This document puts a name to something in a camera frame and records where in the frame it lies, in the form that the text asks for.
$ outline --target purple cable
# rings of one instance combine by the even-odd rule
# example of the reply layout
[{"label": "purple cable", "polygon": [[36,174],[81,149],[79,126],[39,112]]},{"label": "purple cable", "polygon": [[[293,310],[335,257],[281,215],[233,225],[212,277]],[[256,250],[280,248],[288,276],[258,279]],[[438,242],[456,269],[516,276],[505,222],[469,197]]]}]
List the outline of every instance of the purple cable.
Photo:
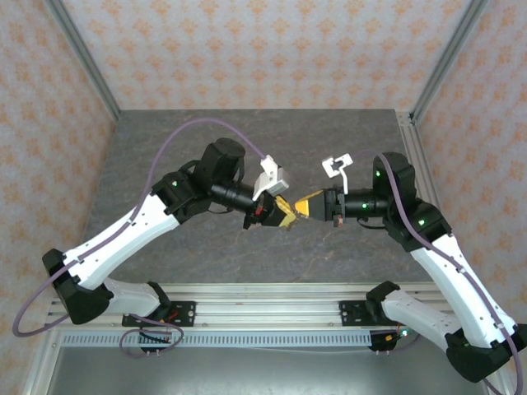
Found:
[{"label": "purple cable", "polygon": [[129,225],[133,222],[135,217],[138,216],[139,212],[141,211],[141,206],[142,206],[142,204],[144,203],[145,199],[148,196],[148,192],[150,191],[150,189],[152,187],[152,178],[154,177],[154,172],[155,172],[156,167],[157,167],[157,162],[161,158],[161,155],[165,151],[166,147],[169,145],[169,143],[172,141],[172,139],[177,134],[179,134],[182,130],[186,129],[187,127],[189,127],[191,125],[195,125],[197,123],[216,123],[218,125],[222,125],[223,127],[229,129],[234,134],[237,134],[245,143],[247,143],[247,145],[249,147],[251,147],[253,149],[254,152],[256,152],[256,154],[261,159],[265,159],[265,155],[263,154],[263,152],[261,150],[259,150],[258,147],[255,144],[253,144],[253,142],[244,133],[242,133],[240,130],[236,129],[234,126],[230,125],[227,122],[224,122],[224,121],[222,121],[220,119],[216,119],[216,118],[197,118],[197,119],[193,119],[193,120],[190,120],[188,122],[183,123],[179,128],[174,130],[168,136],[168,138],[165,140],[165,142],[163,143],[163,145],[161,146],[161,148],[157,152],[156,157],[154,158],[154,161],[152,162],[152,166],[150,167],[150,171],[148,172],[148,177],[147,177],[147,181],[145,183],[145,188],[143,189],[143,191],[141,193],[141,197],[139,198],[139,203],[137,204],[137,206],[135,206],[135,209],[133,210],[132,215],[129,218],[130,221],[124,223],[108,239],[106,239],[104,241],[101,241],[98,245],[96,245],[92,249],[89,249],[85,253],[79,255],[77,260],[71,261],[70,263],[64,265],[64,267],[59,269],[44,284],[42,284],[38,288],[38,290],[36,290],[33,293],[33,295],[31,295],[30,298],[22,305],[22,307],[20,308],[18,313],[16,313],[16,317],[15,317],[15,320],[13,321],[13,325],[12,325],[13,335],[15,335],[16,337],[31,337],[31,336],[34,336],[34,335],[38,335],[39,333],[45,332],[45,331],[53,328],[54,326],[58,325],[59,323],[61,323],[62,321],[64,321],[66,318],[69,317],[69,315],[66,314],[66,315],[62,316],[61,318],[56,319],[52,323],[45,324],[42,328],[36,329],[34,331],[31,331],[31,332],[21,332],[20,331],[20,322],[22,320],[22,317],[24,316],[24,314],[26,313],[26,311],[30,307],[30,305],[35,301],[35,299],[38,298],[39,295],[42,292],[44,292],[44,290],[48,286],[53,285],[53,282],[55,280],[57,280],[57,278],[59,278],[63,273],[67,272],[70,268],[75,266],[77,263],[82,261],[82,259],[84,259],[87,256],[91,255],[95,251],[98,251],[99,249],[103,248],[105,245],[111,243],[113,240],[115,240],[117,237],[119,237],[126,230],[126,228],[129,227]]},{"label": "purple cable", "polygon": [[[415,231],[415,229],[412,227],[412,224],[408,220],[406,212],[404,211],[403,202],[401,201],[401,196],[397,188],[397,182],[395,181],[395,177],[394,177],[392,168],[389,165],[388,159],[386,159],[386,157],[382,153],[379,153],[376,151],[361,151],[358,154],[356,154],[355,157],[362,156],[364,154],[378,156],[379,159],[382,161],[383,165],[385,166],[386,174],[388,175],[388,179],[389,179],[389,184],[392,188],[392,191],[394,192],[394,198],[395,198],[395,203],[397,205],[397,210],[399,212],[399,215],[401,216],[401,219],[403,220],[404,226],[406,226],[406,229],[408,229],[410,234],[419,243],[421,243],[423,247],[430,249],[431,251],[433,251],[434,253],[436,253],[437,255],[444,258],[446,261],[448,261],[452,265],[454,265],[456,269],[458,269],[460,272],[464,274],[464,276],[469,281],[470,285],[478,293],[478,296],[481,298],[481,300],[487,307],[488,312],[490,313],[492,319],[494,320],[495,324],[500,328],[501,334],[506,339],[507,344],[511,348],[512,356],[515,362],[516,377],[517,377],[515,395],[521,395],[521,393],[523,392],[523,387],[524,387],[524,376],[523,376],[523,371],[521,369],[520,355],[518,354],[518,350],[516,349],[516,345],[514,344],[511,338],[511,335],[509,335],[509,332],[503,326],[503,322],[500,320],[500,317],[497,315],[496,311],[492,307],[492,304],[488,300],[487,296],[485,295],[481,287],[478,285],[478,283],[473,279],[473,277],[468,272],[462,270],[463,266],[460,263],[458,263],[453,257],[449,257],[446,253],[438,249],[435,245],[430,243],[428,240],[421,237],[421,235],[417,231]],[[501,395],[501,393],[499,393],[497,389],[494,386],[492,386],[492,384],[487,379],[484,379],[483,381],[496,395]]]},{"label": "purple cable", "polygon": [[[168,347],[164,347],[162,350],[158,351],[156,354],[157,356],[159,356],[161,353],[163,352],[167,352],[167,351],[170,351],[172,350],[174,347],[176,347],[178,344],[181,343],[181,341],[183,340],[183,336],[184,336],[184,332],[183,332],[183,329],[181,329],[180,327],[176,326],[176,325],[173,325],[171,323],[160,323],[159,321],[154,321],[153,319],[149,319],[149,318],[144,318],[144,317],[139,317],[138,315],[136,314],[130,314],[132,317],[134,317],[135,319],[138,319],[140,321],[143,321],[144,323],[151,323],[152,325],[156,325],[158,327],[167,327],[167,328],[173,328],[177,331],[180,332],[180,337],[178,337],[178,340],[176,340],[175,342],[173,342],[172,344],[170,344]],[[150,352],[147,352],[147,353],[143,353],[143,354],[131,354],[129,352],[127,352],[125,349],[124,349],[124,346],[123,346],[123,343],[124,343],[124,338],[129,335],[130,333],[135,333],[135,332],[140,332],[140,333],[151,333],[151,334],[154,334],[154,335],[166,335],[166,332],[162,332],[162,331],[152,331],[150,329],[138,329],[138,328],[135,328],[135,329],[131,329],[127,332],[124,333],[124,335],[121,337],[121,339],[119,340],[119,349],[121,350],[121,352],[123,354],[125,354],[126,356],[130,357],[130,358],[134,358],[136,360],[140,360],[142,358],[148,358],[150,356]]]}]

